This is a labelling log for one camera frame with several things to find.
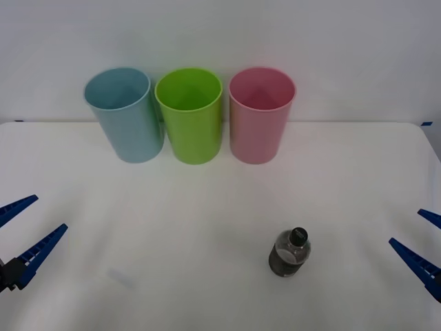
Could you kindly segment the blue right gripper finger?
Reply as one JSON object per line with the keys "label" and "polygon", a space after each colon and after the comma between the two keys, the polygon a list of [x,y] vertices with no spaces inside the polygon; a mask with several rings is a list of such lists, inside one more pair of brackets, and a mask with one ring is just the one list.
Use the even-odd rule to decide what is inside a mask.
{"label": "blue right gripper finger", "polygon": [[390,238],[389,244],[406,263],[411,271],[424,284],[425,289],[432,297],[440,302],[440,268],[433,265],[414,251],[408,249],[394,238]]}
{"label": "blue right gripper finger", "polygon": [[419,209],[418,214],[437,228],[441,229],[441,216],[439,214],[424,209]]}

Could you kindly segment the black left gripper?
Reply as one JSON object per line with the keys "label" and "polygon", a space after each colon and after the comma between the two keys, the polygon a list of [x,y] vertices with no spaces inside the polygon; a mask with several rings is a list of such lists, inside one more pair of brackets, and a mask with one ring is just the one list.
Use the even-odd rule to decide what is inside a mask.
{"label": "black left gripper", "polygon": [[[3,227],[38,199],[38,196],[33,194],[0,207],[0,227]],[[5,289],[13,291],[15,288],[24,289],[67,229],[68,226],[63,223],[18,257],[7,263],[1,261],[1,291],[3,292]]]}

